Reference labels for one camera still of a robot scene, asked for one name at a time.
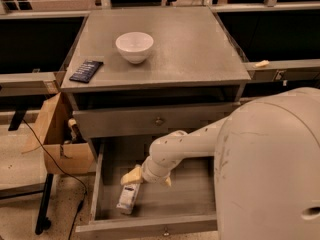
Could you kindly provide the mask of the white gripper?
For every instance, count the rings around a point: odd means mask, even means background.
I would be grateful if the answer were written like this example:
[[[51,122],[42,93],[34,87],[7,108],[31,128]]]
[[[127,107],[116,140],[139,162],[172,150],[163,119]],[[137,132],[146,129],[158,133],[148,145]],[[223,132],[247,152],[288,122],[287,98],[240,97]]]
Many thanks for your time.
[[[170,170],[158,165],[151,157],[148,157],[142,164],[137,165],[130,172],[122,176],[122,185],[139,184],[143,179],[148,183],[163,184],[171,187]]]

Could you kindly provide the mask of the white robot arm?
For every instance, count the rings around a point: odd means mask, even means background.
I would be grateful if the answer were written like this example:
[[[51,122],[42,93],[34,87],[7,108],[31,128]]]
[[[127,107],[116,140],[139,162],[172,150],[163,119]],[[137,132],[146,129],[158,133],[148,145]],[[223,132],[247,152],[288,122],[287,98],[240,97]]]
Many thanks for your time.
[[[170,182],[186,158],[214,159],[219,240],[320,240],[320,90],[248,102],[192,133],[156,139],[122,184]]]

